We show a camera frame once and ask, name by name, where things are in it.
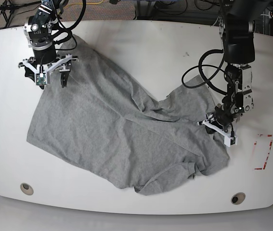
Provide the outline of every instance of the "circular hole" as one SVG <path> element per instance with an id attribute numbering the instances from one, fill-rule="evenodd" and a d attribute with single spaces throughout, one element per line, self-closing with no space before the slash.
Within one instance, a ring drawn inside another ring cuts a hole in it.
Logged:
<path id="1" fill-rule="evenodd" d="M 23 188 L 24 188 L 24 189 L 26 189 L 26 190 L 28 190 L 28 189 L 29 189 L 28 184 L 23 184 L 22 186 L 23 186 Z"/>
<path id="2" fill-rule="evenodd" d="M 39 43 L 45 42 L 45 38 L 39 38 L 39 39 L 38 39 L 38 42 L 39 42 Z"/>
<path id="3" fill-rule="evenodd" d="M 245 200 L 245 198 L 246 198 L 246 195 L 243 192 L 240 192 L 235 194 L 232 197 L 231 202 L 233 205 L 239 205 Z"/>
<path id="4" fill-rule="evenodd" d="M 27 183 L 22 183 L 20 188 L 21 188 L 21 191 L 28 196 L 31 196 L 32 194 L 34 194 L 33 188 Z"/>
<path id="5" fill-rule="evenodd" d="M 237 201 L 238 201 L 238 197 L 234 196 L 234 197 L 232 198 L 232 203 L 234 204 L 234 203 L 236 203 Z"/>

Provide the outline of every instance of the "gray fabric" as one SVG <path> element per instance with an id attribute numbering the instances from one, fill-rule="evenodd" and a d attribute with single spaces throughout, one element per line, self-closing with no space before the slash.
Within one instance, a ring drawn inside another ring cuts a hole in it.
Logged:
<path id="1" fill-rule="evenodd" d="M 120 67 L 76 38 L 73 54 L 79 62 L 73 63 L 67 88 L 61 88 L 58 72 L 51 75 L 30 124 L 29 143 L 144 195 L 172 190 L 194 175 L 227 166 L 221 137 L 196 124 L 214 108 L 205 86 L 181 86 L 157 102 Z M 63 48 L 73 46 L 70 41 Z M 200 82 L 195 77 L 189 84 Z"/>

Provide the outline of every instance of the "metal bracket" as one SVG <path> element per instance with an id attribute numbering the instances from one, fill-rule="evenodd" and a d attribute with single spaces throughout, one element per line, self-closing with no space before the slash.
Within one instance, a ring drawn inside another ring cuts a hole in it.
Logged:
<path id="1" fill-rule="evenodd" d="M 61 73 L 60 83 L 61 83 L 62 88 L 67 87 L 67 81 L 68 81 L 69 74 L 70 74 L 70 71 L 65 71 L 65 72 Z"/>
<path id="2" fill-rule="evenodd" d="M 239 68 L 242 70 L 243 109 L 248 112 L 253 108 L 252 68 L 249 65 Z"/>
<path id="3" fill-rule="evenodd" d="M 51 65 L 47 66 L 46 69 L 42 69 L 42 72 L 40 71 L 40 67 L 39 68 L 35 68 L 32 63 L 33 63 L 33 59 L 24 59 L 23 62 L 19 63 L 18 67 L 22 67 L 25 66 L 27 68 L 29 68 L 35 75 L 35 83 L 38 86 L 44 86 L 47 84 L 50 84 L 50 73 L 53 72 L 56 68 L 61 67 L 62 70 L 60 70 L 60 72 L 66 72 L 64 74 L 64 79 L 65 79 L 65 87 L 66 87 L 66 82 L 68 79 L 68 76 L 66 76 L 67 74 L 69 74 L 69 72 L 71 71 L 71 61 L 78 61 L 78 57 L 77 56 L 72 56 L 71 54 L 67 54 L 66 56 L 62 57 L 62 58 L 58 58 L 59 60 L 55 63 L 52 63 Z"/>
<path id="4" fill-rule="evenodd" d="M 238 144 L 238 138 L 237 138 L 236 134 L 234 135 L 234 137 L 231 137 L 230 133 L 226 133 L 226 132 L 222 131 L 221 129 L 219 129 L 217 126 L 214 126 L 213 124 L 211 124 L 209 122 L 208 119 L 205 119 L 204 121 L 202 121 L 201 123 L 198 123 L 198 124 L 199 125 L 206 125 L 207 127 L 217 131 L 222 136 L 224 136 L 224 144 L 227 147 L 230 147 L 232 144 L 235 144 L 235 145 Z"/>

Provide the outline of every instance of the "white table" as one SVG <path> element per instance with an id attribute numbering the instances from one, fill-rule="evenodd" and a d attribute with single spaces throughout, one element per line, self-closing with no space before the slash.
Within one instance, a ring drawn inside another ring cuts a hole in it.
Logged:
<path id="1" fill-rule="evenodd" d="M 182 74 L 196 65 L 204 52 L 221 48 L 217 27 L 193 24 L 83 21 L 74 33 L 129 72 L 157 100 L 180 86 Z M 117 189 L 26 142 L 42 90 L 24 77 L 24 69 L 17 68 L 19 61 L 32 55 L 22 28 L 0 31 L 0 195 L 44 205 L 130 214 L 218 213 L 272 205 L 273 145 L 266 169 L 255 168 L 262 167 L 267 142 L 273 140 L 257 138 L 257 134 L 273 135 L 273 37 L 255 35 L 255 47 L 256 61 L 251 64 L 255 108 L 238 124 L 239 145 L 228 150 L 229 166 L 171 192 L 142 196 L 132 188 Z M 206 62 L 218 64 L 220 59 L 216 55 Z M 221 75 L 213 83 L 226 87 Z M 216 102 L 221 100 L 220 95 L 213 96 Z M 33 187 L 32 196 L 20 190 L 24 182 Z M 231 197 L 240 192 L 246 194 L 245 201 L 233 205 Z"/>
<path id="2" fill-rule="evenodd" d="M 272 231 L 273 206 L 232 213 L 147 216 L 80 211 L 0 196 L 0 231 Z"/>

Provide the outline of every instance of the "floor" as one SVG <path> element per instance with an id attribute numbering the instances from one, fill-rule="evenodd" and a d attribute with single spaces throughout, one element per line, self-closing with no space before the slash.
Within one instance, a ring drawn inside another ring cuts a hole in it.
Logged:
<path id="1" fill-rule="evenodd" d="M 37 0 L 12 0 L 14 4 L 29 3 L 34 1 L 37 1 Z M 205 9 L 205 8 L 208 8 L 208 6 L 210 6 L 210 4 L 208 3 L 205 3 L 199 0 L 197 1 L 198 1 L 197 5 L 199 8 Z M 118 20 L 118 19 L 132 20 L 135 17 L 134 1 L 132 0 L 121 0 L 118 2 L 117 5 L 112 5 L 111 3 L 109 3 L 109 0 L 104 0 L 104 2 L 100 4 L 90 4 L 95 2 L 100 2 L 100 0 L 87 0 L 87 8 L 86 8 L 86 12 L 83 17 L 83 20 Z M 74 3 L 81 3 L 81 0 L 70 0 L 68 5 L 74 4 Z M 166 8 L 168 10 L 175 11 L 175 13 L 172 12 L 172 14 L 177 14 L 185 10 L 186 4 L 188 4 L 187 12 L 188 11 L 200 12 L 200 10 L 198 10 L 195 7 L 195 0 L 178 0 L 177 3 L 173 5 L 170 5 L 170 6 L 162 5 L 162 6 L 163 8 Z M 32 6 L 24 7 L 22 9 L 15 11 L 15 16 L 12 19 L 11 26 L 24 25 L 26 18 L 34 15 L 36 12 L 36 8 L 38 6 L 39 6 L 38 4 L 32 5 Z M 66 7 L 65 12 L 62 15 L 63 21 L 75 21 L 79 15 L 80 10 L 81 10 L 81 5 L 74 4 L 74 5 Z M 214 12 L 216 14 L 217 11 L 218 11 L 218 7 L 214 6 L 207 12 Z M 178 18 L 175 15 L 171 16 L 166 13 L 161 13 L 161 12 L 157 12 L 157 13 L 164 15 L 169 21 L 172 21 L 172 18 Z M 4 25 L 5 25 L 4 18 L 2 15 L 0 15 L 0 27 L 3 27 Z"/>

